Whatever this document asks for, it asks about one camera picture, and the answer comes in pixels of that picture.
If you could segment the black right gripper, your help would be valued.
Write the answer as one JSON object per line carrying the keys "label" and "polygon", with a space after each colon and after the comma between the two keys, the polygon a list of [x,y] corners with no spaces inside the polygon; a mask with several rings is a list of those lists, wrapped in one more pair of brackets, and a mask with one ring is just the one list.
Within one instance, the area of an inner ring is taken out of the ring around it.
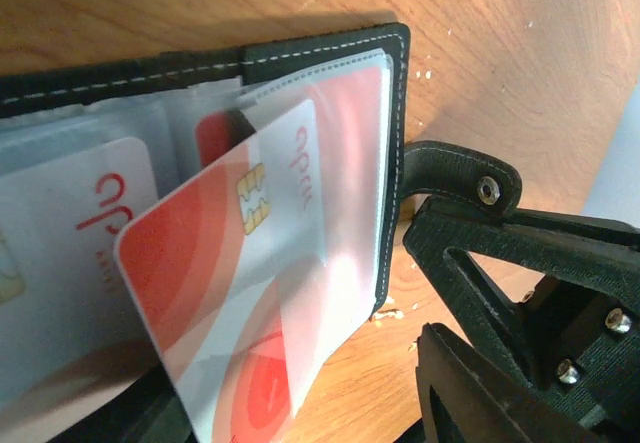
{"label": "black right gripper", "polygon": [[[429,197],[403,244],[482,356],[588,430],[639,431],[637,228]],[[561,280],[515,303],[469,252]]]}

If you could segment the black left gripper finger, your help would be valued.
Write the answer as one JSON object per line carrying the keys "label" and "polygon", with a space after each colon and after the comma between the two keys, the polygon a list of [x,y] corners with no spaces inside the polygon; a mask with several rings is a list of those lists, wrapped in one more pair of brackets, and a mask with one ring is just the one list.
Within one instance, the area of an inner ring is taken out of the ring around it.
{"label": "black left gripper finger", "polygon": [[445,325],[426,324],[416,367],[428,442],[603,442],[539,400]]}

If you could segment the red white card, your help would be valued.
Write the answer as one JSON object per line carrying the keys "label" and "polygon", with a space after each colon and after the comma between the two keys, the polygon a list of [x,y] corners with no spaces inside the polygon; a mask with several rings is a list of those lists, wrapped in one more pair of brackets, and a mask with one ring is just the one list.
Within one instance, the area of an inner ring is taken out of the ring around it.
{"label": "red white card", "polygon": [[116,259],[200,442],[279,442],[316,372],[330,249],[320,112],[256,133],[132,221]]}
{"label": "red white card", "polygon": [[229,301],[244,324],[230,366],[253,418],[296,413],[322,364],[374,303],[390,124],[388,60],[297,73],[196,131],[231,163],[242,249]]}
{"label": "red white card", "polygon": [[157,357],[113,257],[158,198],[126,137],[1,180],[1,438],[44,442]]}

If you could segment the black card holder wallet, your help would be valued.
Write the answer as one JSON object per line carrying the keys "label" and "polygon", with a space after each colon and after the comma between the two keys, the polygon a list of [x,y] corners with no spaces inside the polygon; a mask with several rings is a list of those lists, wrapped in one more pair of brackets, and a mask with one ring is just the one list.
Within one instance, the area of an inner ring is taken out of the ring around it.
{"label": "black card holder wallet", "polygon": [[374,303],[364,322],[387,299],[395,227],[405,199],[416,194],[440,196],[472,205],[495,219],[513,212],[521,180],[510,166],[446,143],[405,143],[409,49],[407,26],[391,23],[244,48],[170,53],[2,79],[1,180],[134,137],[147,148],[158,195],[155,203],[118,232],[113,247],[114,261],[155,350],[156,363],[118,395],[44,442],[200,442],[125,282],[116,244],[132,221],[211,165],[201,160],[196,140],[200,122],[236,109],[256,88],[327,65],[352,66],[377,56],[390,63],[391,130],[380,268]]}

